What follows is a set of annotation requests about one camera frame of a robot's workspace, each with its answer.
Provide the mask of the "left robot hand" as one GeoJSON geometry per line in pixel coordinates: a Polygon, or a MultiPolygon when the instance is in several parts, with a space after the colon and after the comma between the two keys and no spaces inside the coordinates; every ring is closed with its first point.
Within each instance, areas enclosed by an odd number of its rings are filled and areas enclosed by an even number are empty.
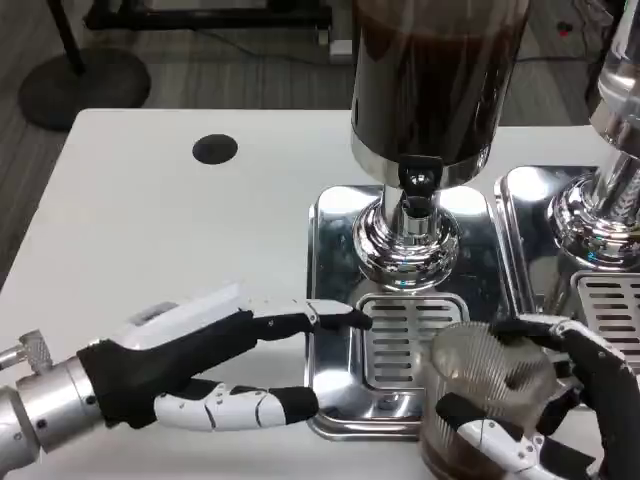
{"type": "Polygon", "coordinates": [[[366,331],[371,318],[335,300],[292,300],[253,309],[236,285],[145,313],[122,335],[78,351],[108,427],[154,422],[198,432],[280,427],[313,418],[322,400],[306,386],[257,388],[206,380],[201,373],[259,342],[300,333],[366,331]]]}

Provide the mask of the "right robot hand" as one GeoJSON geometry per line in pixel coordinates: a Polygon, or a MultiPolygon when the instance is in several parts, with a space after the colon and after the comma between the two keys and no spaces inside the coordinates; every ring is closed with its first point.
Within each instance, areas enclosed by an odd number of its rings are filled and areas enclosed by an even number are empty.
{"type": "MultiPolygon", "coordinates": [[[[624,354],[578,320],[523,314],[489,327],[497,339],[526,337],[569,355],[581,388],[553,402],[564,419],[577,400],[596,414],[604,451],[599,479],[639,477],[639,385],[624,354]]],[[[489,415],[470,400],[447,393],[435,411],[476,451],[520,479],[588,479],[594,459],[578,450],[489,415]]]]}

